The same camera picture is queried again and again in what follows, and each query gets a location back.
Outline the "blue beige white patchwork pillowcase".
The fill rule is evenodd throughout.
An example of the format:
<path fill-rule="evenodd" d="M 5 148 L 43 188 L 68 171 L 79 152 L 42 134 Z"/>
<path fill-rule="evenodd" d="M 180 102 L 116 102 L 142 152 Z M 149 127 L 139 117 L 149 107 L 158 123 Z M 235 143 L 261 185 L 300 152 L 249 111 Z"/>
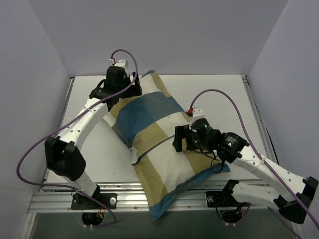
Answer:
<path fill-rule="evenodd" d="M 157 72 L 145 73 L 140 84 L 142 95 L 119 99 L 104 121 L 131 151 L 131 164 L 155 221 L 180 193 L 214 174 L 229 172 L 229 167 L 195 152 L 176 152 L 172 145 L 174 128 L 188 124 L 190 117 L 167 91 Z"/>

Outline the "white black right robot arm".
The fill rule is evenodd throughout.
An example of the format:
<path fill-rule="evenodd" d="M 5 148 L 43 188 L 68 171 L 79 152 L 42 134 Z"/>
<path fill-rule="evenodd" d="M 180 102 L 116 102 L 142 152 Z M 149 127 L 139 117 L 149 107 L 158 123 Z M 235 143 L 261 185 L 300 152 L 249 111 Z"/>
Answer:
<path fill-rule="evenodd" d="M 177 152 L 186 149 L 199 150 L 202 154 L 212 153 L 222 163 L 241 167 L 268 185 L 262 188 L 229 180 L 221 193 L 224 204 L 257 204 L 278 211 L 293 223 L 304 223 L 319 185 L 317 179 L 291 173 L 256 153 L 248 141 L 239 135 L 213 129 L 205 118 L 191 125 L 176 126 L 174 132 L 172 145 Z"/>

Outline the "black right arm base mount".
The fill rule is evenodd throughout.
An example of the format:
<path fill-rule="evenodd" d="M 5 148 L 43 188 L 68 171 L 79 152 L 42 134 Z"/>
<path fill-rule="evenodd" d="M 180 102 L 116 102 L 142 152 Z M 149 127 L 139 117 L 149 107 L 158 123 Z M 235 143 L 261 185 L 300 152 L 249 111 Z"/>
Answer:
<path fill-rule="evenodd" d="M 206 204 L 209 208 L 247 207 L 250 205 L 247 202 L 240 203 L 232 197 L 224 196 L 222 191 L 206 191 L 205 195 Z"/>

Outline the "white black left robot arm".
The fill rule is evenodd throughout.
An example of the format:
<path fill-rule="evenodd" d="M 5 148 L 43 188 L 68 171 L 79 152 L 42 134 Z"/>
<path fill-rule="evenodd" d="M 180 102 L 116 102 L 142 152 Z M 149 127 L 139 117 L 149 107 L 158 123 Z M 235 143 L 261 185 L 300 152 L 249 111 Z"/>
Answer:
<path fill-rule="evenodd" d="M 78 114 L 79 119 L 67 126 L 56 137 L 44 143 L 47 168 L 67 180 L 71 186 L 84 192 L 83 204 L 89 209 L 100 205 L 100 188 L 85 171 L 86 161 L 80 150 L 95 125 L 120 98 L 140 96 L 139 80 L 131 83 L 126 60 L 114 62 L 103 79 L 89 95 Z"/>

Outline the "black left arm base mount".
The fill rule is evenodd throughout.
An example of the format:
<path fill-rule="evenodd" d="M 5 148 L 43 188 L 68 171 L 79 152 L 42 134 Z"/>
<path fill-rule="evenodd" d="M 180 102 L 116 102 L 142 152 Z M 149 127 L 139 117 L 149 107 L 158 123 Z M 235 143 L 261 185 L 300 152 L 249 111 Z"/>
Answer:
<path fill-rule="evenodd" d="M 115 209 L 117 206 L 117 194 L 115 193 L 102 193 L 97 196 L 96 200 L 109 209 Z M 101 208 L 102 206 L 81 194 L 76 193 L 73 195 L 71 203 L 72 210 L 94 210 Z"/>

